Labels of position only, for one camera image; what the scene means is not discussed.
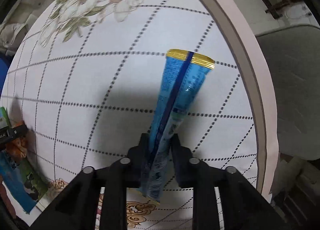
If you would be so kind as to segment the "orange snack packet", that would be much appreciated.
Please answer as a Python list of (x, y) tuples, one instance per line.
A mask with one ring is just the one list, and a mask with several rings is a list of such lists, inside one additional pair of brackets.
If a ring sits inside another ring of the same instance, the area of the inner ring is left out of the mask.
[[(14, 135), (14, 138), (8, 141), (8, 131), (15, 132), (16, 129), (18, 129), (18, 136)], [(1, 150), (5, 150), (16, 162), (20, 162), (27, 156), (27, 132), (24, 121), (16, 123), (13, 127), (1, 129)]]

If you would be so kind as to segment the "open cardboard box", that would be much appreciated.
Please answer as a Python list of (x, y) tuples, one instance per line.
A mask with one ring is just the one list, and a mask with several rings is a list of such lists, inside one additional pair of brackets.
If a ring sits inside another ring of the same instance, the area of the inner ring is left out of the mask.
[[(13, 127), (7, 110), (1, 107), (1, 129)], [(13, 198), (26, 213), (30, 213), (48, 191), (48, 185), (28, 161), (27, 157), (16, 162), (5, 150), (1, 150), (1, 176)]]

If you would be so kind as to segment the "white puffer jacket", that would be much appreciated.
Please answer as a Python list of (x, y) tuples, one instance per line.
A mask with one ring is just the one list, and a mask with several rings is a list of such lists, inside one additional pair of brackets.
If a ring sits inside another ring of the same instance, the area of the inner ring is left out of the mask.
[(1, 23), (1, 49), (16, 51), (24, 36), (54, 0), (17, 0)]

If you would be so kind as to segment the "patterned white tablecloth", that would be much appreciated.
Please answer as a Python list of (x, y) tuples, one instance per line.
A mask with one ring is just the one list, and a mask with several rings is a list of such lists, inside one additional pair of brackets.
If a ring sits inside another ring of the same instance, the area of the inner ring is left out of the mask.
[(278, 145), (258, 140), (257, 108), (222, 22), (221, 6), (270, 88), (263, 54), (233, 0), (54, 0), (22, 40), (1, 106), (30, 129), (28, 160), (55, 197), (86, 166), (124, 157), (149, 131), (169, 49), (212, 58), (178, 128), (182, 145), (216, 168), (233, 166), (267, 196)]

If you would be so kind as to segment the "blue folded mat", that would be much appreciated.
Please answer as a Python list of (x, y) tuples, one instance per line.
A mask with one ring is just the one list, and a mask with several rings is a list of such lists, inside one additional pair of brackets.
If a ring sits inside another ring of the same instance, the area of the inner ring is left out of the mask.
[(2, 93), (5, 79), (11, 65), (11, 60), (3, 53), (0, 54), (0, 93)]

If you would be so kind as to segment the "blue stick sachet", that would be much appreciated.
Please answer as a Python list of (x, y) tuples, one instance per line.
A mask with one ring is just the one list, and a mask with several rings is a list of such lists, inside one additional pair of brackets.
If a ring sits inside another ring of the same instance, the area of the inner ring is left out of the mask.
[(181, 49), (167, 51), (140, 187), (144, 196), (156, 202), (163, 192), (170, 139), (213, 68), (214, 60), (208, 56)]

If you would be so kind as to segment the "grey side chair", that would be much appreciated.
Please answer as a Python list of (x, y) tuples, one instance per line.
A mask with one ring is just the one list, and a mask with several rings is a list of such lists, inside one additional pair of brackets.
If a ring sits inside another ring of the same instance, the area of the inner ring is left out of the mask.
[(279, 151), (319, 159), (319, 28), (289, 26), (256, 38), (276, 95)]

